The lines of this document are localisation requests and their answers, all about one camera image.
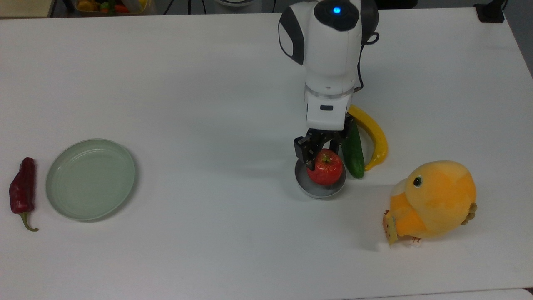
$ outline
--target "plate rim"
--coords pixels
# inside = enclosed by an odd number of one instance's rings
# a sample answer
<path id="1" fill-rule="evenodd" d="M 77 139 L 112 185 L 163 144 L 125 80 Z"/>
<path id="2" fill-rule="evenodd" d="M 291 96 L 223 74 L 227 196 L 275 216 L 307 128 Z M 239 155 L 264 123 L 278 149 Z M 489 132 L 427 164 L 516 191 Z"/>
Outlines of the plate rim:
<path id="1" fill-rule="evenodd" d="M 78 146 L 79 144 L 84 144 L 84 143 L 89 143 L 89 142 L 92 142 L 92 141 L 102 141 L 104 143 L 109 143 L 109 144 L 112 144 L 120 149 L 122 149 L 124 151 L 124 153 L 127 155 L 127 160 L 128 160 L 128 164 L 131 164 L 131 167 L 132 167 L 132 170 L 133 170 L 133 173 L 132 173 L 132 180 L 131 180 L 131 184 L 130 186 L 128 187 L 128 192 L 126 193 L 126 195 L 123 197 L 123 199 L 121 199 L 120 201 L 117 202 L 117 205 L 115 205 L 113 208 L 107 210 L 106 212 L 102 213 L 102 214 L 99 214 L 98 216 L 96 217 L 86 217 L 86 218 L 76 218 L 76 217 L 72 217 L 72 216 L 68 216 L 64 213 L 62 213 L 61 211 L 61 208 L 59 208 L 59 206 L 57 205 L 56 201 L 52 200 L 54 197 L 52 196 L 53 193 L 52 191 L 50 191 L 51 189 L 51 180 L 52 179 L 52 173 L 54 172 L 53 170 L 56 170 L 57 168 L 55 168 L 54 166 L 55 165 L 58 165 L 58 164 L 61 164 L 59 163 L 60 159 L 66 155 L 66 152 L 69 151 L 70 149 Z M 69 218 L 71 220 L 76 220 L 76 221 L 91 221 L 91 220 L 96 220 L 96 219 L 100 219 L 100 218 L 103 218 L 105 217 L 106 215 L 112 213 L 113 211 L 115 211 L 122 203 L 124 203 L 124 201 L 126 199 L 128 199 L 128 197 L 131 195 L 131 192 L 133 190 L 133 187 L 135 185 L 135 181 L 136 181 L 136 178 L 137 178 L 137 169 L 136 169 L 136 165 L 135 165 L 135 160 L 133 159 L 133 156 L 131 155 L 131 153 L 128 151 L 128 149 L 126 149 L 126 147 L 124 147 L 123 145 L 115 142 L 115 141 L 112 141 L 112 140 L 109 140 L 109 139 L 102 139 L 102 138 L 92 138 L 92 139 L 86 139 L 86 140 L 82 140 L 82 141 L 79 141 L 75 144 L 72 144 L 70 145 L 69 147 L 65 148 L 55 159 L 54 161 L 52 162 L 52 164 L 50 165 L 49 169 L 48 169 L 48 172 L 47 172 L 47 175 L 46 175 L 46 182 L 45 182 L 45 191 L 46 191 L 46 197 L 48 198 L 48 201 L 50 203 L 50 205 L 54 208 L 54 210 L 59 213 L 61 216 L 64 216 L 66 218 Z"/>

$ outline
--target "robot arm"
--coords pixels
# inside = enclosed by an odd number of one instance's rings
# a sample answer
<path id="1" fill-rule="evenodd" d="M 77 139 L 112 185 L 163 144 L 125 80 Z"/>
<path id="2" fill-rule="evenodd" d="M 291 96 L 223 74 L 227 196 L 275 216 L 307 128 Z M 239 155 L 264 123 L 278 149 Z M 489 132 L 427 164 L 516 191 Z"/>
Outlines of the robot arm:
<path id="1" fill-rule="evenodd" d="M 311 170 L 324 144 L 330 141 L 330 148 L 337 152 L 353 126 L 347 111 L 354 88 L 361 84 L 357 71 L 361 45 L 376 26 L 373 0 L 300 2 L 281 15 L 281 49 L 306 70 L 309 131 L 295 139 L 294 145 L 298 159 Z"/>

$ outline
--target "stuffed toy eye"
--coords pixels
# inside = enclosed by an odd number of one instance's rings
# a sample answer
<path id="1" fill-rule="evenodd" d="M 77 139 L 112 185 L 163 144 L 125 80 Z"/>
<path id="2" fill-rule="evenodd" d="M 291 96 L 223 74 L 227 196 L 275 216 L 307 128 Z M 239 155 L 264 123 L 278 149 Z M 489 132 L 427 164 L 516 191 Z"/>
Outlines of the stuffed toy eye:
<path id="1" fill-rule="evenodd" d="M 420 187 L 422 185 L 422 176 L 417 176 L 415 180 L 413 180 L 413 185 Z"/>

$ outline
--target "pepper stem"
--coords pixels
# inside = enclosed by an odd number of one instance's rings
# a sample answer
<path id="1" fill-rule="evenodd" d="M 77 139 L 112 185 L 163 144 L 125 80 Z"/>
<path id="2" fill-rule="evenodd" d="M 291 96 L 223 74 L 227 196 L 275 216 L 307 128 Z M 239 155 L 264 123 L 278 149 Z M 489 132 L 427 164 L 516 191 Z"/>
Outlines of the pepper stem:
<path id="1" fill-rule="evenodd" d="M 28 212 L 21 212 L 20 217 L 22 218 L 22 221 L 24 222 L 24 226 L 26 226 L 27 230 L 30 231 L 39 231 L 39 228 L 31 228 L 30 225 L 28 225 Z"/>

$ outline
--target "cucumber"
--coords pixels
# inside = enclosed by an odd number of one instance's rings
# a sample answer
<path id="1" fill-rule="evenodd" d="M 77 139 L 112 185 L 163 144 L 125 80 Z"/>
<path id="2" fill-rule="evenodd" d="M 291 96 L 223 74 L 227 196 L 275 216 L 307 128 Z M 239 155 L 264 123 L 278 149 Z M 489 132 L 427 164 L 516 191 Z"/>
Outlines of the cucumber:
<path id="1" fill-rule="evenodd" d="M 350 174 L 355 178 L 363 178 L 363 175 L 365 175 L 365 159 L 363 158 L 359 129 L 355 124 L 346 140 L 342 142 L 341 148 L 344 164 Z"/>

